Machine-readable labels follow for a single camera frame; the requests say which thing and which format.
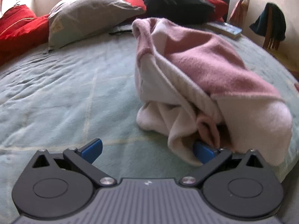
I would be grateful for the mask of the pink and white sweater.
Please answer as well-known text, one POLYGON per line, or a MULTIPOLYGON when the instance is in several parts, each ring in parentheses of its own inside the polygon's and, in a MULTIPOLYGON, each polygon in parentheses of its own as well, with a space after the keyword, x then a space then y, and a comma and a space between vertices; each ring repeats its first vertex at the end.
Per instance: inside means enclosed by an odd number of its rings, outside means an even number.
POLYGON ((230 43, 164 18, 137 19, 132 30, 140 128, 166 135, 169 149, 194 166, 202 164, 192 150, 196 138, 236 153, 257 149, 272 166, 283 162, 290 110, 230 43))

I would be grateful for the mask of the wooden chair with clothes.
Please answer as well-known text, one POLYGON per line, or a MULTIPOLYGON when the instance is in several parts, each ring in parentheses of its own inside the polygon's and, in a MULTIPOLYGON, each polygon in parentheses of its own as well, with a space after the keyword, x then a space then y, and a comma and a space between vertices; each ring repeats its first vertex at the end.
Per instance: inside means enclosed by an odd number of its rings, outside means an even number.
POLYGON ((249 27, 255 34, 265 38, 263 48, 266 50, 277 51, 280 43, 285 39, 285 16, 274 3, 266 3, 263 12, 249 27))

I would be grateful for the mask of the green plaid bed blanket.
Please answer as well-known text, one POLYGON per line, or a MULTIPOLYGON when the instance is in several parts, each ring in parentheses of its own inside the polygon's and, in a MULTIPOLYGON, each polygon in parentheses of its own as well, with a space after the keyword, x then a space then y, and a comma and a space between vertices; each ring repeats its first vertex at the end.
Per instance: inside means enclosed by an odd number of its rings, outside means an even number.
MULTIPOLYGON (((232 40, 247 68, 276 87, 293 116, 293 136, 284 163, 274 171, 285 198, 282 223, 298 223, 298 91, 296 79, 274 57, 241 36, 232 40)), ((43 44, 1 67, 1 223, 19 214, 11 192, 39 149, 62 153, 95 138, 103 154, 100 170, 121 178, 181 178, 195 167, 167 147, 167 138, 136 124, 142 106, 134 82, 136 39, 131 33, 101 34, 55 51, 43 44)), ((106 194, 87 223, 229 223, 200 210, 191 199, 163 186, 162 191, 106 194)))

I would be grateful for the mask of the paperback book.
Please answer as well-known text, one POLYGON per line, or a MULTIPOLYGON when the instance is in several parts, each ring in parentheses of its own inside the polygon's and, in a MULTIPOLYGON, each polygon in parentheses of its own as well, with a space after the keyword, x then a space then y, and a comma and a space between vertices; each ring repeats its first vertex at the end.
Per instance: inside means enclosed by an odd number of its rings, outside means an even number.
POLYGON ((208 28, 209 30, 225 35, 231 39, 238 38, 242 33, 241 28, 225 22, 219 22, 219 21, 207 22, 205 23, 205 27, 208 28))

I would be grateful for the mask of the red pillow at headboard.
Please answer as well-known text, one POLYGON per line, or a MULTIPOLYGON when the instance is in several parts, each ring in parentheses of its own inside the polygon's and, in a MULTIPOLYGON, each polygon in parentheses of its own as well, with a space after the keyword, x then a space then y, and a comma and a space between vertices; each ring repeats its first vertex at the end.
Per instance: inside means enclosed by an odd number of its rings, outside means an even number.
POLYGON ((38 17, 27 5, 8 9, 1 17, 1 65, 49 39, 49 15, 38 17))

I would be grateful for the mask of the grey pillow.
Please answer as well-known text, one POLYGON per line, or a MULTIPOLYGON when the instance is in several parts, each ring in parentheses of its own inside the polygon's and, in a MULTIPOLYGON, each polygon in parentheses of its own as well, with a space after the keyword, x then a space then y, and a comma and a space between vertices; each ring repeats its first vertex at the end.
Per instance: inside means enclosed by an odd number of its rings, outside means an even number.
POLYGON ((61 0, 49 13, 49 50, 79 41, 137 16, 143 0, 61 0))

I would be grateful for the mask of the right pink curtain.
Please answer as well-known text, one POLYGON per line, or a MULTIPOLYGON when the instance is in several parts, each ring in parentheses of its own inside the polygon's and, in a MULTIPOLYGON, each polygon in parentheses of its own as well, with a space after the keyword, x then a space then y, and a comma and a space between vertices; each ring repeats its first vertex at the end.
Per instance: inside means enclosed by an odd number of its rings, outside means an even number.
POLYGON ((250 0, 239 0, 233 9, 229 18, 229 23, 236 27, 243 26, 243 20, 246 17, 250 0))

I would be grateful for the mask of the black backpack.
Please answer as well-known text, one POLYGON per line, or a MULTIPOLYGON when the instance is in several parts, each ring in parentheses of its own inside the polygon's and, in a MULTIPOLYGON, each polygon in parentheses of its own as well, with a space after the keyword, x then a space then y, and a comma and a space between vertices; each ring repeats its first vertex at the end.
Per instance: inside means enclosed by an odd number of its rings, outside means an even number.
POLYGON ((215 6, 206 0, 143 0, 149 17, 166 18, 176 24, 202 24, 215 6))

